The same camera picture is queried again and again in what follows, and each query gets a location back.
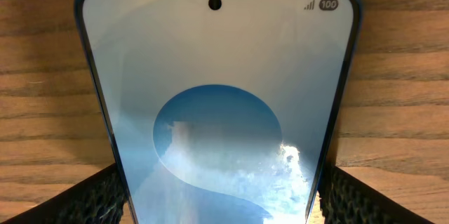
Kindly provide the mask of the blue Galaxy smartphone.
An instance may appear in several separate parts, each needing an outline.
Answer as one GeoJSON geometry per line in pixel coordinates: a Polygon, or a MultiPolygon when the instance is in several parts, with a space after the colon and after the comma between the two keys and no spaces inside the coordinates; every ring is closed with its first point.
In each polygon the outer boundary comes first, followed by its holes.
{"type": "Polygon", "coordinates": [[[361,0],[74,0],[135,223],[306,223],[361,0]]]}

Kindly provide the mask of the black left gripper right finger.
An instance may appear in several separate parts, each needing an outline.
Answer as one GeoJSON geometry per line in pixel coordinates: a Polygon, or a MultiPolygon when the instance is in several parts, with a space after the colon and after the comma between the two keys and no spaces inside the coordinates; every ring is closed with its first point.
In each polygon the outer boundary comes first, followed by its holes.
{"type": "Polygon", "coordinates": [[[327,166],[318,187],[327,224],[432,224],[336,166],[327,166]]]}

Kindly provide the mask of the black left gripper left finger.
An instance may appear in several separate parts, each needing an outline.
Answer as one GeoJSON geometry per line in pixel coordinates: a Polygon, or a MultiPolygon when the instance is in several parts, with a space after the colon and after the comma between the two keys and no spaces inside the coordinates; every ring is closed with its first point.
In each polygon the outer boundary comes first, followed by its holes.
{"type": "Polygon", "coordinates": [[[116,164],[1,224],[119,224],[126,194],[116,164]]]}

